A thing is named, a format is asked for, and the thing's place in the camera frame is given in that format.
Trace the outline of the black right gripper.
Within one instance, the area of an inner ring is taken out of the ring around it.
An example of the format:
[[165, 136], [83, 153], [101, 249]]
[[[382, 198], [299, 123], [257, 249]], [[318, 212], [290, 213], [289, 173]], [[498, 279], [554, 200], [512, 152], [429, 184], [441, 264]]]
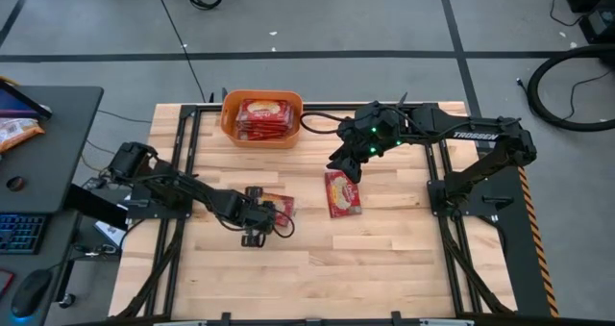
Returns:
[[330, 156], [327, 169], [342, 171], [348, 179], [358, 184], [361, 181], [361, 164], [367, 163], [370, 158], [380, 154], [380, 147], [377, 135], [350, 133], [339, 134], [342, 146], [338, 152]]

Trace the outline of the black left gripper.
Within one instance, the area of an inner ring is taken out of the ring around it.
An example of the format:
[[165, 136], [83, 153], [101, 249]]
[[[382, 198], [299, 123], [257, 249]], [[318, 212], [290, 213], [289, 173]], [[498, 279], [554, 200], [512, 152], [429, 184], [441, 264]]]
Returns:
[[[262, 187], [247, 187], [245, 193], [248, 197], [259, 199], [263, 195]], [[262, 248], [266, 242], [266, 235], [273, 232], [275, 225], [275, 206], [272, 202], [256, 201], [246, 202], [233, 198], [230, 204], [230, 223], [234, 230], [255, 230], [263, 234], [245, 234], [241, 238], [241, 246], [247, 248]]]

